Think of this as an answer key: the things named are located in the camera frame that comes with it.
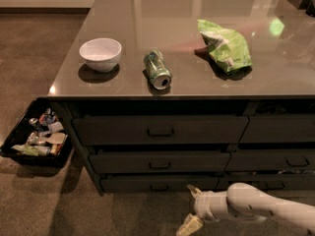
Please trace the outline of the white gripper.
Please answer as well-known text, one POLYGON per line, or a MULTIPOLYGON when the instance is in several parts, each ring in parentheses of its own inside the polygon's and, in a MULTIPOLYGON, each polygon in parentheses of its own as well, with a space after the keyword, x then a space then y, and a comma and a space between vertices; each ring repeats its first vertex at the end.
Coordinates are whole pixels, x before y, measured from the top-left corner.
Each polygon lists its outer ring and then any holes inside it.
POLYGON ((188 190, 195 199, 196 215, 189 213, 183 224, 176 231, 176 236, 190 236, 204 225, 204 222, 217 222, 228 219, 229 211, 226 192, 202 192, 199 188, 188 184, 188 190))

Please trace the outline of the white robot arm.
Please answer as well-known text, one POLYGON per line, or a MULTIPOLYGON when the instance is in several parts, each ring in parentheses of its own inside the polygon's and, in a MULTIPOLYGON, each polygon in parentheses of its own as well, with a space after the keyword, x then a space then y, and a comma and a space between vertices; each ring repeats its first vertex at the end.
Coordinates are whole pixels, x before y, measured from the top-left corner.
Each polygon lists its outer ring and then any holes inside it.
POLYGON ((270 218, 302 236, 315 236, 315 207, 270 196, 245 184, 234 183, 226 191, 201 191, 188 185, 195 199, 194 214, 189 213, 176 236, 190 236, 205 223, 220 220, 264 221, 270 218))

